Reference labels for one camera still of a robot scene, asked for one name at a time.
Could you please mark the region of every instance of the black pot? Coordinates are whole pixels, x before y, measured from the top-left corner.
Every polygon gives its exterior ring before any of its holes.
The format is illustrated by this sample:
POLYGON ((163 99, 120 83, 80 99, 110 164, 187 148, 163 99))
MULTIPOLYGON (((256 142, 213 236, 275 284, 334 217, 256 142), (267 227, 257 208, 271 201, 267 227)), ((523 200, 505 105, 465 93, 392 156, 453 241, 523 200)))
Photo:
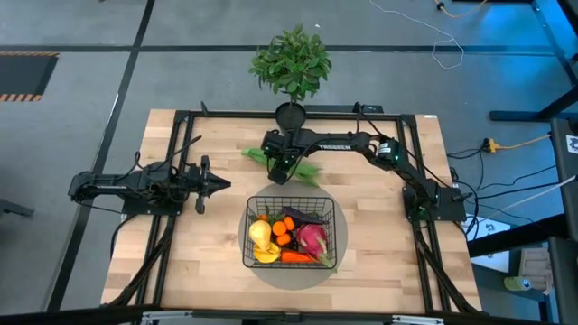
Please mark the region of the black pot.
POLYGON ((297 103, 283 103, 275 111, 277 125, 284 132, 298 130, 305 123, 305 108, 297 103))

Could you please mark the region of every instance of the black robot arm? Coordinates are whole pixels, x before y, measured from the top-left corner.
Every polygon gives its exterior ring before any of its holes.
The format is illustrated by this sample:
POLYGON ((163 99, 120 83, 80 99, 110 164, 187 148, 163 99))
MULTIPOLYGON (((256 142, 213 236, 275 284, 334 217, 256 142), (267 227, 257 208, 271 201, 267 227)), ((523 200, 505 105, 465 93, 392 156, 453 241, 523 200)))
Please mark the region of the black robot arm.
POLYGON ((406 159, 403 152, 405 147, 385 135, 370 135, 366 132, 318 134, 309 129, 298 129, 281 135, 279 131, 273 130, 266 133, 261 149, 267 158, 275 159, 268 178, 277 184, 288 181, 288 172, 302 157, 320 150, 350 151, 361 153, 372 165, 401 177, 415 191, 416 203, 420 206, 437 206, 440 201, 440 186, 437 182, 422 176, 406 159))
POLYGON ((204 198, 217 190, 230 186, 230 182, 210 172, 209 157, 200 159, 200 166, 189 165, 186 172, 167 162, 153 162, 141 171, 127 174, 95 174, 81 172, 74 176, 69 196, 75 202, 94 199, 99 195, 117 195, 123 199, 123 212, 135 214, 178 214, 190 193, 198 193, 195 209, 204 213, 204 198))

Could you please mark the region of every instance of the dragon fruit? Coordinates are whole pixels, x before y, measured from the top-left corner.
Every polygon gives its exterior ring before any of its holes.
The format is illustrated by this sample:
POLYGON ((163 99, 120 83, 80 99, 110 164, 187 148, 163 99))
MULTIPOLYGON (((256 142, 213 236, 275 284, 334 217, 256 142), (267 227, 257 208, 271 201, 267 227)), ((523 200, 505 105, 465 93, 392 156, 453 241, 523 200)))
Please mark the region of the dragon fruit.
POLYGON ((333 267, 333 263, 327 256, 327 236, 323 227, 313 224, 301 226, 297 229, 297 241, 307 254, 325 266, 333 267))

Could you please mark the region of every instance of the yellow bell pepper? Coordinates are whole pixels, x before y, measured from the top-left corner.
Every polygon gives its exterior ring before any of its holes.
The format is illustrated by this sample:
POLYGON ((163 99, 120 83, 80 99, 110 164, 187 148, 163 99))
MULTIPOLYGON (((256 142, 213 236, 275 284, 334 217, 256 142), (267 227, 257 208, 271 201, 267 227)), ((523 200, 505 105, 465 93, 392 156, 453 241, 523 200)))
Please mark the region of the yellow bell pepper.
POLYGON ((281 248, 279 246, 269 243, 267 250, 262 250, 257 245, 253 247, 253 254, 255 258, 261 263, 273 263, 281 255, 281 248))

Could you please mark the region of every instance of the wire basket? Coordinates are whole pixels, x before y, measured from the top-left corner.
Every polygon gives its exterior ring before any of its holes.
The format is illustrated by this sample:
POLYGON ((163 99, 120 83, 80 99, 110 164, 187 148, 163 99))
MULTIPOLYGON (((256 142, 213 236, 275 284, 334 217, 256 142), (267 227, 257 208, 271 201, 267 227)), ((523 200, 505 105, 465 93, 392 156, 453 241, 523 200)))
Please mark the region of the wire basket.
MULTIPOLYGON (((295 228, 290 231, 292 243, 283 248, 290 248, 300 252, 303 249, 296 243, 296 230, 303 224, 294 218, 295 228)), ((276 236, 271 234, 271 242, 274 243, 276 236)), ((255 268, 291 268, 291 269, 332 269, 337 264, 337 248, 335 235, 335 203, 330 198, 312 198, 312 197, 273 197, 258 196, 251 197, 247 200, 247 209, 245 213, 245 234, 243 238, 243 264, 246 267, 255 268), (323 221, 322 224, 325 235, 327 236, 327 256, 331 260, 331 267, 322 263, 283 263, 277 260, 273 263, 261 263, 255 258, 253 253, 254 242, 249 238, 249 227, 253 223, 249 217, 251 214, 259 216, 267 213, 267 208, 271 214, 281 210, 282 207, 291 207, 304 214, 316 213, 316 216, 323 221)))

